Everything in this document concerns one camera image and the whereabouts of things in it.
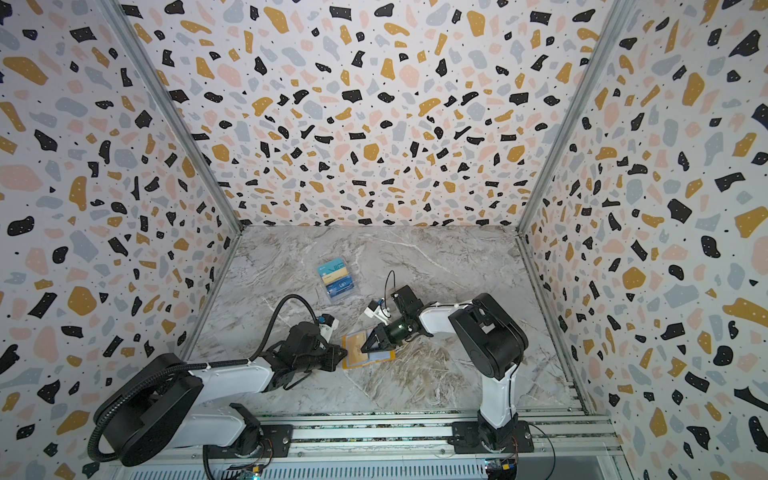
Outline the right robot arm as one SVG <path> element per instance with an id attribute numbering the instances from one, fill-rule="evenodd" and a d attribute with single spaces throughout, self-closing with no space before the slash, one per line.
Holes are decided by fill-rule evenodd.
<path id="1" fill-rule="evenodd" d="M 456 336 L 482 376 L 477 420 L 480 442 L 494 451 L 506 447 L 518 421 L 514 404 L 517 369 L 529 346 L 521 327 L 488 293 L 466 302 L 425 304 L 404 286 L 391 298 L 400 316 L 374 327 L 361 351 L 394 351 L 418 336 Z"/>

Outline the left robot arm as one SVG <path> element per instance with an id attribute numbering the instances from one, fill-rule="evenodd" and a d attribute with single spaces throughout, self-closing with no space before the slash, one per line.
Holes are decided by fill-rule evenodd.
<path id="1" fill-rule="evenodd" d="M 289 390 L 316 371 L 335 371 L 347 355 L 330 341 L 337 324 L 331 315 L 301 322 L 254 359 L 188 363 L 172 353 L 156 357 L 97 409 L 89 458 L 132 467 L 168 449 L 196 446 L 240 458 L 284 455 L 289 428 L 270 433 L 243 404 L 214 404 Z"/>

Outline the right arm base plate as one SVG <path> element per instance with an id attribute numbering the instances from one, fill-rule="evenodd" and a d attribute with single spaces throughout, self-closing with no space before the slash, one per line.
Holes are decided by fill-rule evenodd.
<path id="1" fill-rule="evenodd" d="M 454 422 L 447 442 L 456 454 L 511 455 L 534 451 L 529 423 L 515 418 L 499 429 L 493 428 L 483 418 Z"/>

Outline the gold credit card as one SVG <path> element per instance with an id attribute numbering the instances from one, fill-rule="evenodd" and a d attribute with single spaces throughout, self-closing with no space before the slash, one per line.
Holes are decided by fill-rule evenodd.
<path id="1" fill-rule="evenodd" d="M 347 357 L 349 368 L 352 368 L 354 365 L 364 364 L 369 360 L 369 355 L 362 351 L 362 347 L 365 344 L 367 337 L 368 333 L 365 331 L 360 331 L 345 337 L 346 349 L 349 353 Z"/>

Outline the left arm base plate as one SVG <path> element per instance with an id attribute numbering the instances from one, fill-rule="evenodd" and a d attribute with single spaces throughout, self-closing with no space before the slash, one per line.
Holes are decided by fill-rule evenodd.
<path id="1" fill-rule="evenodd" d="M 233 459 L 248 463 L 286 458 L 293 432 L 294 427 L 290 424 L 247 426 L 230 446 L 206 446 L 205 450 L 209 459 Z"/>

